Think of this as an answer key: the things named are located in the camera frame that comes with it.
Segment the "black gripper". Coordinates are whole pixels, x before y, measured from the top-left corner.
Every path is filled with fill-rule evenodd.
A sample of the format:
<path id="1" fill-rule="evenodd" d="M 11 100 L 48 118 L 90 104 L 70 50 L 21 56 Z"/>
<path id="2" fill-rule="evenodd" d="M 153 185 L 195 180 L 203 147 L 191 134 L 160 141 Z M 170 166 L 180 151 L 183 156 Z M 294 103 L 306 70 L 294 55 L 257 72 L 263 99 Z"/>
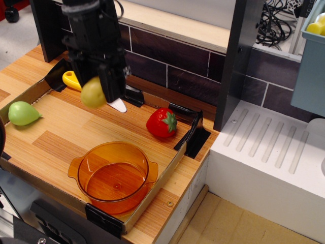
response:
<path id="1" fill-rule="evenodd" d="M 61 9 L 72 31 L 63 43 L 81 87 L 99 77 L 108 103 L 122 98 L 131 69 L 120 46 L 120 16 L 115 5 L 62 5 Z"/>

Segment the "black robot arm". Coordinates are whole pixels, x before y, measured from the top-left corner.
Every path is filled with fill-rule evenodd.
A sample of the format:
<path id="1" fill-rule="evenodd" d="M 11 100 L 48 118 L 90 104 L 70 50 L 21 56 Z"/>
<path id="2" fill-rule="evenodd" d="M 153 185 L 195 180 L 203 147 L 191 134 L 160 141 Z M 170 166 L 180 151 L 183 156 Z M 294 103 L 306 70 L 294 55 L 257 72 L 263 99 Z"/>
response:
<path id="1" fill-rule="evenodd" d="M 61 9 L 72 31 L 62 42 L 79 84 L 98 77 L 108 103 L 123 97 L 131 71 L 120 43 L 114 1 L 63 1 Z"/>

